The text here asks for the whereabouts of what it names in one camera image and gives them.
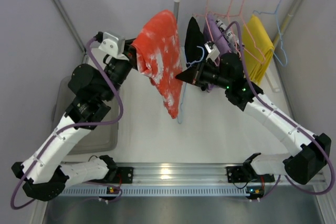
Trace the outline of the light blue wire hanger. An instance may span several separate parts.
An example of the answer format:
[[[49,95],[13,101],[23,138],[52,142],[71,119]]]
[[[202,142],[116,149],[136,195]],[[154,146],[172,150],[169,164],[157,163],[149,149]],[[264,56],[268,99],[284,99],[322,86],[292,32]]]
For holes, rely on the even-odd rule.
[[[204,58],[205,50],[203,49],[203,47],[202,46],[196,46],[196,48],[198,48],[198,49],[201,50],[201,52],[202,52],[201,56],[200,56],[199,59],[193,60],[193,61],[189,61],[189,60],[187,60],[187,58],[185,58],[187,68],[190,68],[194,64],[201,62],[203,60],[203,58]],[[178,124],[182,124],[183,123],[183,115],[184,115],[184,112],[183,112],[183,103],[184,103],[184,99],[185,99],[185,93],[186,93],[186,84],[184,84],[182,86],[182,96],[180,98],[179,114],[177,116],[177,122],[178,122]]]

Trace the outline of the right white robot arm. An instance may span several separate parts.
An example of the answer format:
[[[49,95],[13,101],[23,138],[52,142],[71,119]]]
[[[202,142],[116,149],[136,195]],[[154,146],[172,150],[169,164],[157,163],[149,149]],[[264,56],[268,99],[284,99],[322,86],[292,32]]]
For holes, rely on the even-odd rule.
[[[245,78],[237,54],[222,55],[219,67],[202,60],[177,74],[176,79],[202,89],[209,84],[225,89],[231,104],[258,121],[286,148],[284,154],[250,156],[243,163],[247,176],[284,175],[305,185],[327,165],[331,139],[308,131],[274,105],[258,85]]]

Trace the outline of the orange white patterned trousers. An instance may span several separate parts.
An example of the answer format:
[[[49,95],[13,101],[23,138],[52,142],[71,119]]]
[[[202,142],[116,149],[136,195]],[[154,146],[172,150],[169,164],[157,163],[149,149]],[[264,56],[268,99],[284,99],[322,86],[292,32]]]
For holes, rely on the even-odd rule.
[[[182,72],[179,32],[174,14],[162,10],[141,29],[131,44],[136,50],[138,72],[150,79],[163,99],[171,118],[179,113],[182,81],[176,75]]]

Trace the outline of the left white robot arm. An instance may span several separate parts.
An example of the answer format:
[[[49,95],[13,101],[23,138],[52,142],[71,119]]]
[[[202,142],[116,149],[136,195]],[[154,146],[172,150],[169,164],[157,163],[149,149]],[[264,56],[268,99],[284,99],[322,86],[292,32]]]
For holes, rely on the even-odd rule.
[[[119,89],[136,68],[136,52],[131,40],[92,38],[86,45],[93,66],[77,66],[68,83],[75,98],[43,145],[24,162],[12,165],[32,201],[50,201],[66,188],[82,183],[112,183],[118,167],[113,158],[101,155],[91,161],[63,164],[63,159],[97,126],[117,123],[123,116]]]

